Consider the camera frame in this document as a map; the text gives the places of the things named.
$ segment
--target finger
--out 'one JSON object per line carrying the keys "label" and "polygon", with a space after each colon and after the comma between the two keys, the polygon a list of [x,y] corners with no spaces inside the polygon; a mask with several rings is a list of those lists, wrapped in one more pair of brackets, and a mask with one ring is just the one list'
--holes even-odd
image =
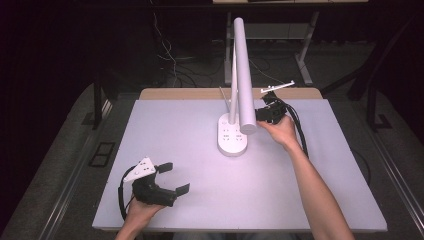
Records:
{"label": "finger", "polygon": [[272,128],[272,125],[265,121],[258,121],[258,125],[265,128],[268,131]]}
{"label": "finger", "polygon": [[166,208],[166,206],[163,206],[163,205],[157,205],[157,204],[151,205],[151,207],[153,207],[154,209],[157,209],[158,211],[159,211],[159,210],[161,210],[161,209]]}
{"label": "finger", "polygon": [[155,205],[151,210],[153,211],[153,215],[155,215],[157,212],[159,212],[160,210],[164,209],[166,206],[162,206],[162,205]]}

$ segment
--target floor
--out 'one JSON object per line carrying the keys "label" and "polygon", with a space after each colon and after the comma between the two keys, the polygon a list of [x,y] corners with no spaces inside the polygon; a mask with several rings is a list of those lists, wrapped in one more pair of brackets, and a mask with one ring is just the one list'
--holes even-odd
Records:
{"label": "floor", "polygon": [[[177,62],[175,68],[173,60],[163,60],[167,74],[162,87],[224,86],[224,43],[217,40],[212,41],[211,45],[212,56],[206,60],[198,59],[182,49],[173,52]],[[279,85],[293,80],[296,87],[305,87],[293,58],[300,46],[297,41],[249,41],[253,86]],[[322,89],[354,71],[367,59],[373,47],[373,44],[364,42],[312,44],[305,59],[314,81],[310,87]],[[358,166],[388,224],[387,232],[355,233],[355,237],[376,240],[423,239],[424,233],[420,232],[411,217],[411,210],[394,184],[393,176],[388,174],[387,162],[398,167],[413,196],[423,205],[424,148],[381,94],[378,95],[377,111],[386,116],[392,128],[372,132],[364,121],[366,98],[349,101],[346,97],[349,85],[347,83],[324,97],[330,101]],[[115,233],[93,229],[91,223],[138,94],[123,93],[117,100],[105,104],[104,119],[97,130],[92,130],[90,125],[92,94],[90,86],[75,102],[4,231],[2,240],[115,237]],[[88,166],[98,145],[105,142],[115,144],[108,164],[104,168]],[[308,233],[299,236],[301,239],[312,239]]]}

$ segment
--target forearm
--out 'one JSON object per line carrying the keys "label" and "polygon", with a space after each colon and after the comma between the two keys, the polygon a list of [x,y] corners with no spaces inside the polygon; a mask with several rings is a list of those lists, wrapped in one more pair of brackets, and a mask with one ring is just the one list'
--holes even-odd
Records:
{"label": "forearm", "polygon": [[353,239],[340,207],[298,144],[286,146],[315,239]]}
{"label": "forearm", "polygon": [[140,233],[139,230],[136,230],[134,228],[126,227],[125,225],[119,230],[118,234],[116,235],[115,240],[134,240],[138,234]]}

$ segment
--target cable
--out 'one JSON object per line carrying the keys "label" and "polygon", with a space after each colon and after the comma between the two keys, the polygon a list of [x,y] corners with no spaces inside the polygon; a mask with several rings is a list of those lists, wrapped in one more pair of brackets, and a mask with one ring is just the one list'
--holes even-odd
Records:
{"label": "cable", "polygon": [[180,67],[180,68],[184,68],[184,69],[186,69],[186,70],[190,71],[190,72],[191,72],[191,74],[193,74],[193,75],[198,75],[198,76],[204,76],[204,77],[206,77],[206,76],[212,76],[212,75],[217,74],[217,73],[219,72],[219,70],[221,69],[221,67],[222,67],[222,65],[223,65],[223,62],[224,62],[224,61],[219,61],[218,68],[217,68],[216,70],[212,71],[211,73],[197,73],[197,72],[194,72],[193,70],[191,70],[191,69],[190,69],[190,68],[188,68],[188,67],[184,67],[184,66],[182,66],[181,64],[178,64],[178,67]]}
{"label": "cable", "polygon": [[[169,58],[170,58],[170,59],[166,59],[166,58],[164,58],[164,57],[162,57],[162,56],[160,56],[160,55],[158,55],[158,57],[160,57],[160,58],[162,58],[162,59],[164,59],[164,60],[172,60],[172,61],[173,61],[173,63],[174,63],[174,64],[173,64],[173,70],[174,70],[174,83],[173,83],[172,87],[175,87],[175,82],[177,81],[177,73],[175,72],[176,65],[177,65],[177,61],[176,61],[176,60],[174,59],[174,57],[172,57],[172,55],[171,55],[172,45],[171,45],[171,43],[170,43],[167,39],[164,39],[164,38],[163,38],[162,33],[161,33],[161,31],[159,30],[159,27],[158,27],[158,19],[157,19],[157,17],[156,17],[156,13],[155,13],[155,12],[153,12],[153,18],[154,18],[153,26],[155,27],[156,32],[159,34],[161,44],[162,44],[163,48],[164,48],[164,49],[165,49],[165,51],[166,51],[166,54],[169,56]],[[164,42],[164,41],[166,41],[166,42],[169,44],[169,47],[165,46],[165,42]]]}
{"label": "cable", "polygon": [[264,75],[265,77],[267,77],[267,78],[269,78],[269,79],[272,79],[272,80],[274,80],[274,81],[277,81],[277,82],[279,82],[279,83],[282,83],[282,84],[286,84],[285,82],[283,82],[283,81],[281,81],[281,80],[278,80],[278,79],[276,79],[276,78],[273,78],[273,77],[271,77],[271,76],[269,76],[269,75],[266,75],[264,72],[262,72],[262,70],[261,69],[259,69],[259,67],[252,61],[252,60],[250,60],[249,59],[249,62],[262,74],[262,75]]}
{"label": "cable", "polygon": [[266,67],[260,68],[261,71],[268,71],[268,70],[271,69],[271,64],[269,64],[269,62],[265,58],[263,58],[263,57],[249,57],[249,61],[252,61],[252,59],[259,59],[259,60],[262,60],[263,62],[266,63]]}
{"label": "cable", "polygon": [[192,85],[195,87],[195,88],[197,88],[198,87],[198,85],[196,84],[196,82],[194,81],[194,79],[192,78],[192,77],[190,77],[190,76],[188,76],[187,74],[185,74],[185,73],[183,73],[183,72],[180,72],[180,71],[176,71],[177,73],[179,73],[179,75],[182,75],[182,76],[185,76],[186,78],[188,78],[190,81],[191,81],[191,83],[192,83]]}
{"label": "cable", "polygon": [[367,178],[365,179],[365,181],[367,182],[369,186],[371,184],[371,168],[370,168],[370,165],[368,164],[367,159],[353,148],[350,148],[350,151],[352,151],[353,153],[356,153],[359,156],[359,158],[362,160],[362,162],[365,164],[365,168],[367,169]]}
{"label": "cable", "polygon": [[128,175],[131,170],[133,170],[136,166],[130,167],[122,176],[121,183],[118,188],[118,204],[119,209],[121,210],[121,216],[125,220],[127,218],[126,208],[124,207],[124,178]]}
{"label": "cable", "polygon": [[127,205],[125,206],[125,210],[128,209],[128,206],[130,205],[131,201],[134,199],[134,196],[131,197],[130,201],[128,201]]}
{"label": "cable", "polygon": [[[272,48],[272,47],[273,47],[276,43],[277,43],[277,41],[276,41],[276,40],[262,40],[262,41],[260,41],[258,45],[265,45],[264,49],[259,50],[260,54],[261,54],[261,55],[263,55],[263,54],[267,54],[267,53],[270,51],[270,49],[271,49],[271,48]],[[250,55],[254,54],[254,52],[257,52],[258,50],[249,50],[249,49],[248,49],[248,51],[249,51],[249,56],[250,56]]]}
{"label": "cable", "polygon": [[297,132],[299,133],[300,141],[302,142],[303,152],[305,153],[307,157],[309,157],[308,148],[306,146],[306,139],[305,139],[305,135],[303,134],[299,116],[297,115],[296,110],[287,103],[286,103],[286,109],[287,111],[289,111],[290,115],[292,116],[293,122],[296,125],[296,129],[297,129]]}
{"label": "cable", "polygon": [[225,103],[226,103],[226,105],[227,105],[228,112],[230,112],[230,104],[228,103],[227,96],[225,96],[225,93],[224,93],[224,91],[222,90],[221,86],[219,86],[219,90],[221,90],[221,94],[222,94],[222,96],[224,97],[224,101],[225,101]]}
{"label": "cable", "polygon": [[183,80],[181,78],[179,78],[179,77],[177,77],[175,80],[180,81],[180,88],[183,88]]}

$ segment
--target gray carpet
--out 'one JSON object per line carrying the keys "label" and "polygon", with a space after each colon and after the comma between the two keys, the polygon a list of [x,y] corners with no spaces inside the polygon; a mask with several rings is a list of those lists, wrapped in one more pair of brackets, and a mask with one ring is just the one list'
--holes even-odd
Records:
{"label": "gray carpet", "polygon": [[[189,52],[178,53],[178,56],[174,56],[182,64],[177,66],[176,74],[180,74],[177,75],[179,79],[175,78],[171,70],[165,87],[223,86],[223,44],[216,42],[214,47],[218,49],[215,53],[216,57],[207,62],[191,58],[190,60],[177,59],[178,57],[187,59],[186,57],[191,56]],[[276,80],[264,76],[263,73],[265,73],[279,81],[294,80],[298,86],[303,86],[293,59],[294,52],[299,48],[300,44],[296,42],[277,42],[271,45],[261,42],[249,43],[251,61],[261,69],[258,71],[255,66],[251,66],[253,85],[263,87],[279,84]],[[365,43],[313,44],[305,59],[314,81],[313,87],[325,87],[352,72],[366,60],[372,48],[372,44]],[[346,84],[326,97],[330,100],[364,178],[370,179],[370,189],[389,228],[388,232],[357,233],[355,236],[357,239],[376,240],[423,239],[385,170],[383,159],[372,140],[373,133],[367,130],[364,121],[366,99],[359,102],[348,101],[345,96],[348,88],[349,84]],[[92,112],[91,94],[90,87],[75,103],[37,176],[6,228],[2,240],[37,239],[40,236],[54,204],[61,196],[61,190],[69,181],[74,166],[81,160],[82,152],[85,152],[85,156],[88,157],[82,159],[84,164],[77,174],[78,178],[74,181],[75,189],[71,194],[70,202],[63,209],[63,215],[59,215],[57,228],[51,234],[43,236],[50,236],[50,239],[114,238],[115,233],[95,230],[91,224],[137,94],[133,95],[133,99],[128,99],[126,94],[125,98],[113,102],[110,113],[96,131],[91,130],[91,126],[81,125],[86,114]],[[380,130],[378,137],[387,147],[411,191],[423,205],[424,193],[420,186],[424,180],[424,162],[422,161],[424,148],[382,95],[378,98],[377,111],[384,114],[393,126],[393,129]],[[87,139],[91,139],[90,146],[86,144]],[[87,163],[101,142],[115,143],[111,160],[105,168],[89,167]],[[302,239],[311,239],[310,234],[300,236]]]}

